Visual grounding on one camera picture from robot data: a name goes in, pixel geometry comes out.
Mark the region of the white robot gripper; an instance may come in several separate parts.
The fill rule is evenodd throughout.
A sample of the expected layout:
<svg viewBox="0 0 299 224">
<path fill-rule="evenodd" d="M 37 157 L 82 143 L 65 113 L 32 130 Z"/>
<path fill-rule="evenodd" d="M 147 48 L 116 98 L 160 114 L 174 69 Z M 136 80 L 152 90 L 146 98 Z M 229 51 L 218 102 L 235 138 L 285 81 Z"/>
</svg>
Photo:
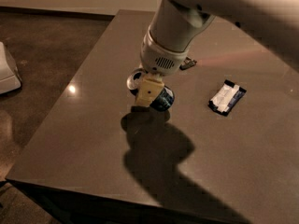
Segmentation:
<svg viewBox="0 0 299 224">
<path fill-rule="evenodd" d="M 158 97 L 164 88 L 161 76 L 177 72 L 187 57 L 190 42 L 188 37 L 149 27 L 141 45 L 140 58 L 143 68 L 150 74 L 144 75 L 139 83 L 136 105 L 149 107 Z"/>
</svg>

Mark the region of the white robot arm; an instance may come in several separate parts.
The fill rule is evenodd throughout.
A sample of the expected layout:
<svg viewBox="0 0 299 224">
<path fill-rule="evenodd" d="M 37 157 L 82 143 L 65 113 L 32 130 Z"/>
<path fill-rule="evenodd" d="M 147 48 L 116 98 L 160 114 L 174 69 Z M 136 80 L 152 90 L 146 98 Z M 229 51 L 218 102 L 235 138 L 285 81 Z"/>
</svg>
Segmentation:
<svg viewBox="0 0 299 224">
<path fill-rule="evenodd" d="M 148 107 L 162 92 L 162 77 L 179 69 L 190 44 L 218 16 L 250 35 L 296 70 L 299 0 L 162 0 L 142 42 L 146 75 L 135 103 Z"/>
</svg>

